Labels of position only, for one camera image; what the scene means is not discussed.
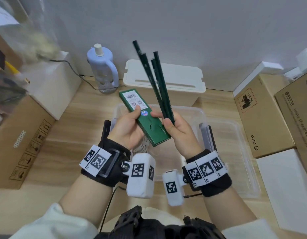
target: black cable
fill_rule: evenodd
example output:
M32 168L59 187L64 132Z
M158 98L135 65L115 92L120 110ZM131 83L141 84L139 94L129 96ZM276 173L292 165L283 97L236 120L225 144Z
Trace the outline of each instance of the black cable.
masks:
M199 194L194 194L194 195L185 195L183 198L190 198L190 197L195 197L195 196L198 196L198 195L202 195L202 193L199 193Z
M107 216L107 212L108 212L108 209L109 209L111 200L113 199L114 194L115 194L115 192L116 192L116 190L117 190L118 188L119 188L119 189L122 189L122 190L126 190L125 188L120 187L120 186L117 186L116 189L114 190L113 194L111 195L110 201L109 201L109 203L108 203L108 206L107 206L107 209L106 209L106 212L105 212L105 215L104 215L104 219L102 220L102 226L100 227L100 231L99 231L99 232L102 232L102 227L103 227L103 225L104 225L104 222L105 222L105 219L106 219L106 216Z
M91 83L89 83L87 80L85 80L83 77L84 76L81 76L80 74L76 73L76 71L73 69L72 65L67 61L67 60L50 60L52 62L66 62L69 67L72 69L72 71L75 73L75 75L77 75L79 78L81 78L83 81L85 81L87 84L89 84L94 90L97 90L97 91L100 91L100 90L109 90L109 89L112 89L112 88L109 88L109 89L96 89L95 87L93 87L93 85Z

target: barcode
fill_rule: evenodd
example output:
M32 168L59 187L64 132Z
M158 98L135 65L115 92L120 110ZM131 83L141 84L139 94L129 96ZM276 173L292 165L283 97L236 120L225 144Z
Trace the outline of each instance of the barcode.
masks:
M130 96L127 96L128 99L130 99L130 98L132 98L132 97L136 97L136 95L135 95L135 94L132 94L132 95L130 95Z

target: white sleeve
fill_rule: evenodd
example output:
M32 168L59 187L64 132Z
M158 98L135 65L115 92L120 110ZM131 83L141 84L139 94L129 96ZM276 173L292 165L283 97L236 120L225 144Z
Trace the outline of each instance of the white sleeve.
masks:
M222 234L227 239L278 239L264 219L225 229Z
M83 218L64 214L61 206L55 203L43 217L23 226L11 239L93 239L97 234L98 230L92 223Z

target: white wall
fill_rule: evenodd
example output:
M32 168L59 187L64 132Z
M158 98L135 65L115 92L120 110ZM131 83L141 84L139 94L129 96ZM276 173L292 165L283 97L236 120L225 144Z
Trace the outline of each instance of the white wall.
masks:
M39 0L20 0L27 12ZM207 88L233 91L260 61L296 66L307 48L307 0L44 0L56 36L81 74L92 75L86 53L94 43L112 50L124 73L137 59L138 40L149 57L197 66Z

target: person's right hand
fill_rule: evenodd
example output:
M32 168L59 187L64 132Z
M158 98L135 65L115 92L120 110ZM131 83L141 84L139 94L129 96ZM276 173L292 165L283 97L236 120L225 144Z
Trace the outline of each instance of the person's right hand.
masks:
M162 112L152 111L150 114L153 117L164 118ZM162 124L174 139L175 147L179 153L184 156L185 159L189 159L202 152L203 149L187 121L177 112L174 112L173 116L175 120L174 125L169 118L163 119Z

